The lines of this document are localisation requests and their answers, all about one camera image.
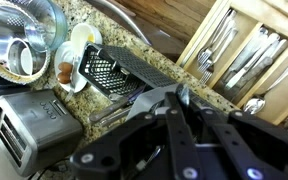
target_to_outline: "toaster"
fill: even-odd
[[[52,90],[0,96],[0,147],[23,177],[70,155],[82,133]]]

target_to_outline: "bolt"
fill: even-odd
[[[242,116],[243,116],[243,113],[238,111],[238,112],[235,112],[235,115],[236,115],[236,116],[239,116],[239,117],[242,117]]]
[[[146,114],[145,115],[145,119],[152,119],[152,118],[153,118],[153,116],[151,114]]]
[[[92,162],[93,159],[94,159],[93,154],[85,154],[84,156],[82,156],[81,161],[82,163],[86,164]]]
[[[264,178],[262,172],[254,168],[247,169],[247,175],[253,180],[262,180]]]
[[[171,111],[171,113],[172,113],[172,114],[177,114],[178,111],[177,111],[176,109],[173,109],[173,110]]]
[[[206,114],[213,114],[213,111],[207,110],[207,111],[206,111]]]
[[[198,173],[194,168],[187,167],[183,170],[183,175],[186,179],[196,179]]]

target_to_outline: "cutlery drawer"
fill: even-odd
[[[262,0],[216,1],[177,61],[177,65],[181,66],[197,79],[200,79],[201,82],[205,80],[205,73],[199,69],[201,64],[203,64],[201,63],[201,59],[203,59],[201,58],[203,57],[201,54],[205,52],[205,49],[212,41],[213,35],[218,33],[217,27],[223,26],[223,23],[221,23],[222,19],[227,17],[226,14],[230,10],[236,11],[234,20],[238,33],[218,61],[213,65],[213,69],[210,70],[211,72],[213,71],[213,74],[206,81],[206,85],[226,97],[237,107],[243,108],[253,96],[264,93],[288,67],[288,43],[285,43],[280,54],[273,58],[272,64],[267,65],[267,67],[261,70],[261,73],[258,74],[256,78],[253,78],[252,81],[246,81],[244,86],[238,89],[238,91],[233,91],[229,96],[227,96],[224,91],[224,86],[227,82],[223,83],[223,79],[227,77],[226,72],[229,71],[239,55],[243,54],[241,52],[247,49],[248,43],[258,33],[260,28],[266,28],[268,30],[268,36],[274,33],[280,35],[279,42],[281,42],[282,39],[288,42],[288,17],[274,9],[274,7]],[[212,59],[217,53],[218,51],[215,51],[209,59]],[[254,54],[250,56],[249,61],[255,58]],[[288,117],[288,76],[265,95],[265,106],[256,115],[276,125],[282,123]]]

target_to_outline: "wooden drawer organizer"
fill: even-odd
[[[270,33],[276,32],[281,39],[288,40],[288,17],[270,6],[264,0],[218,0],[212,7],[205,20],[196,31],[190,43],[177,61],[181,66],[200,79],[202,73],[197,71],[197,54],[204,48],[220,21],[229,9],[237,12],[235,17],[238,33],[227,50],[214,66],[214,73],[207,85],[214,90],[219,88],[219,82],[235,58],[247,45],[252,36],[260,27],[267,28]],[[232,102],[239,108],[254,95],[263,93],[288,66],[288,47],[274,60],[274,63],[255,81],[243,94],[237,94]],[[280,124],[288,117],[288,77],[266,96],[266,105],[258,117],[275,125]]]

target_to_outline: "kitchen counter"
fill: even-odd
[[[69,25],[67,40],[70,37],[72,28],[76,24],[81,22],[92,24],[100,30],[103,36],[103,44],[125,47],[131,50],[135,55],[155,66],[161,72],[175,79],[177,82],[188,84],[197,95],[225,113],[236,109],[236,107],[229,101],[215,93],[207,86],[199,84],[196,78],[176,66],[172,61],[159,52],[144,44],[139,38],[126,31],[119,24],[115,23],[87,2],[82,0],[53,1],[63,9],[64,14],[67,17],[67,23]],[[51,59],[47,72],[42,76],[42,78],[30,85],[36,90],[51,88],[55,92],[56,96],[64,102],[68,93],[57,82],[54,71],[54,58]],[[65,103],[66,108],[84,126],[84,138],[81,141],[79,148],[97,139],[103,132],[105,132],[105,129],[87,124],[86,120],[92,112],[100,111],[109,104],[110,101],[104,95],[90,87],[90,85],[87,85],[79,93],[74,94],[73,98],[68,103]],[[59,173],[47,172],[44,179],[63,179],[62,176],[63,175]]]

